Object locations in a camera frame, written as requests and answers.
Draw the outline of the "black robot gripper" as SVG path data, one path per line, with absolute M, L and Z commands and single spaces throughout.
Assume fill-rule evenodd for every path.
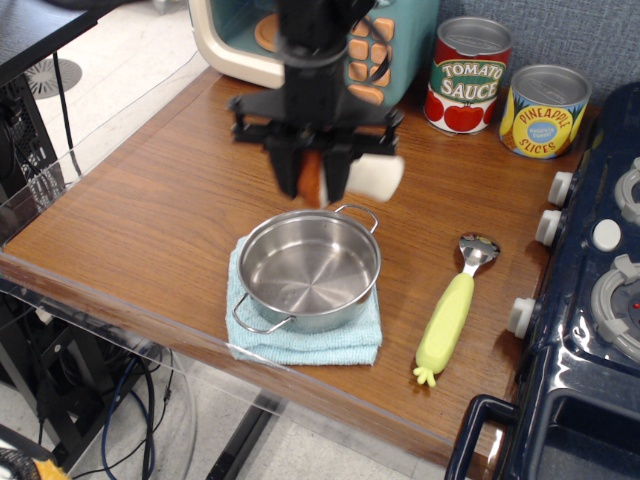
M 343 197 L 353 159 L 396 153 L 402 114 L 349 91 L 345 44 L 324 50 L 280 44 L 277 53 L 284 84 L 229 101 L 234 138 L 268 147 L 277 184 L 290 198 L 298 195 L 302 148 L 329 148 L 323 153 L 327 196 Z

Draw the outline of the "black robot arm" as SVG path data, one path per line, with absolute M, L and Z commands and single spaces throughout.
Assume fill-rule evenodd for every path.
M 404 173 L 396 153 L 401 113 L 356 97 L 344 81 L 347 35 L 372 6 L 278 2 L 284 83 L 229 102 L 235 140 L 262 145 L 280 190 L 311 208 L 348 192 L 386 202 Z

